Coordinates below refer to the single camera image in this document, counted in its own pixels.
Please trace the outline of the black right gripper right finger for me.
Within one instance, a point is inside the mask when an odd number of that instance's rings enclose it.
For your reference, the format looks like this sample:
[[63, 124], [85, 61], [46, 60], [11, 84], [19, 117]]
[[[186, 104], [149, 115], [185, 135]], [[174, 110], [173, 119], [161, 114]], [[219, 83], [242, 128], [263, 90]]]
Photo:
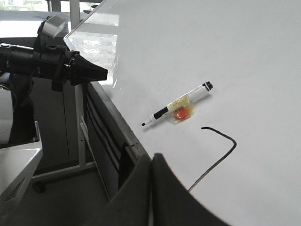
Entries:
[[151, 161], [153, 224], [155, 226], [226, 226], [181, 184], [164, 156]]

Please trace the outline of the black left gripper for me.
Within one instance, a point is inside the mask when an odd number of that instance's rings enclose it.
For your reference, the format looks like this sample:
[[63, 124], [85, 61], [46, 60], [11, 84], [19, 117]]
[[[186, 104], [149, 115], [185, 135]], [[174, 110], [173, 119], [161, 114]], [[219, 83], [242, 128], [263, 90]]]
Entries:
[[87, 61], [78, 53], [63, 45], [35, 47], [32, 76], [51, 80], [51, 89], [59, 92], [63, 91], [67, 80], [71, 85], [107, 80], [107, 69]]

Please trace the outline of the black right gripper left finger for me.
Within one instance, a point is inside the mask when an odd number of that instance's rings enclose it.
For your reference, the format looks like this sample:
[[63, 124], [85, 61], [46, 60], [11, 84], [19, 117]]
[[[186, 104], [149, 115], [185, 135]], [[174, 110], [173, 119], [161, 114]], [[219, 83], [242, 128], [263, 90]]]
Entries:
[[134, 169], [100, 216], [86, 226], [147, 226], [150, 207], [150, 165], [147, 155], [139, 157]]

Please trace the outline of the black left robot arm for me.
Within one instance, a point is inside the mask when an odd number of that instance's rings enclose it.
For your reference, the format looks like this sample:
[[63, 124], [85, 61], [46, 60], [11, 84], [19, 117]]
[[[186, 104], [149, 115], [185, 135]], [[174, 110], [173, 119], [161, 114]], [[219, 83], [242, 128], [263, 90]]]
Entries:
[[107, 69], [87, 61], [78, 51], [62, 45], [30, 48], [2, 43], [0, 71], [11, 76], [19, 74], [51, 80], [51, 89], [58, 92], [62, 92], [67, 81], [76, 86], [105, 81], [108, 75]]

